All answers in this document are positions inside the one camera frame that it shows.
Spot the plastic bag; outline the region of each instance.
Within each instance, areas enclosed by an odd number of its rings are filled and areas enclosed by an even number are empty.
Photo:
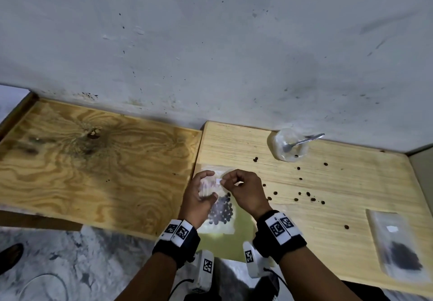
[[[430,282],[409,223],[399,214],[367,210],[382,271],[403,282]]]
[[[296,162],[301,157],[305,156],[308,151],[308,143],[294,146],[290,152],[284,151],[284,145],[293,144],[304,140],[302,134],[297,133],[293,129],[281,129],[273,138],[272,146],[274,155],[281,161]]]
[[[234,200],[232,200],[231,193],[219,183],[226,173],[234,169],[226,166],[202,165],[200,170],[212,170],[215,174],[212,177],[206,177],[201,180],[199,196],[209,196],[215,192],[218,194],[218,200],[212,206],[207,220],[197,232],[234,234],[236,205]]]

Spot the wooden table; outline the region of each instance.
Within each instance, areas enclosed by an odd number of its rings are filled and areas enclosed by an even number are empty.
[[[420,260],[433,273],[433,219],[407,156],[318,140],[310,143],[304,159],[287,163],[276,160],[269,150],[273,134],[207,122],[196,171],[210,164],[256,172],[266,184],[264,190],[271,204],[287,211],[309,248],[341,279],[433,296],[431,283],[405,284],[381,271],[366,217],[366,209],[406,217],[417,238]],[[253,226],[248,223],[242,227],[246,229],[238,227],[237,237],[222,237],[224,248],[218,237],[205,237],[204,246],[215,256],[244,261],[242,241],[252,239]]]
[[[179,212],[200,138],[41,100],[0,143],[0,204],[154,239]]]

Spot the wrist strap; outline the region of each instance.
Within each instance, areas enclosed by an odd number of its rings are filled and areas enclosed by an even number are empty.
[[[186,261],[194,261],[200,237],[197,230],[186,220],[172,220],[159,236],[152,254],[161,252],[176,261],[177,269]]]
[[[306,246],[298,227],[284,213],[271,210],[257,221],[257,233],[252,243],[261,256],[271,256],[276,263],[287,252]]]

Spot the cable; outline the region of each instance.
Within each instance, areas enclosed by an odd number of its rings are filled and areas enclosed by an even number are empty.
[[[31,282],[33,282],[35,279],[37,279],[39,277],[43,277],[43,276],[53,276],[53,277],[56,277],[62,283],[62,285],[63,285],[63,288],[64,288],[64,301],[68,301],[69,300],[68,289],[66,288],[66,284],[65,284],[64,280],[61,279],[60,276],[57,275],[57,274],[53,274],[53,273],[47,272],[46,274],[40,274],[40,275],[38,275],[38,276],[33,277],[32,279],[30,279],[27,282],[27,284],[24,286],[24,288],[21,290],[21,292],[19,293],[18,301],[21,301],[21,297],[23,296],[23,293],[24,293],[25,289],[29,286],[29,284]]]
[[[183,281],[178,282],[178,283],[176,284],[175,288],[173,288],[173,290],[171,291],[170,295],[168,296],[168,300],[170,300],[170,298],[171,298],[171,296],[173,295],[173,292],[176,290],[176,288],[177,288],[180,284],[182,284],[182,283],[184,283],[184,282],[190,282],[190,283],[193,283],[194,280],[191,279],[191,278],[187,278],[187,279],[184,279]]]
[[[274,272],[272,269],[263,268],[263,270],[264,271],[269,271],[269,272],[273,273],[275,276],[277,276],[280,279],[281,283],[283,283],[287,287],[287,289],[290,291],[290,289],[287,286],[286,282],[284,281],[284,279],[281,278],[281,276],[279,274],[277,274],[276,272]]]

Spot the spoon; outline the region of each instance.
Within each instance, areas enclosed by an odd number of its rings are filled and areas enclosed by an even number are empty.
[[[322,138],[324,135],[325,135],[324,133],[321,133],[321,134],[318,134],[318,135],[310,136],[310,137],[308,137],[308,138],[306,138],[304,140],[301,140],[299,142],[295,142],[293,144],[287,144],[285,142],[284,145],[283,145],[283,151],[285,153],[289,153],[292,150],[292,148],[295,147],[296,145],[300,145],[300,144],[303,144],[305,142],[310,142],[311,140],[316,140],[316,139]]]

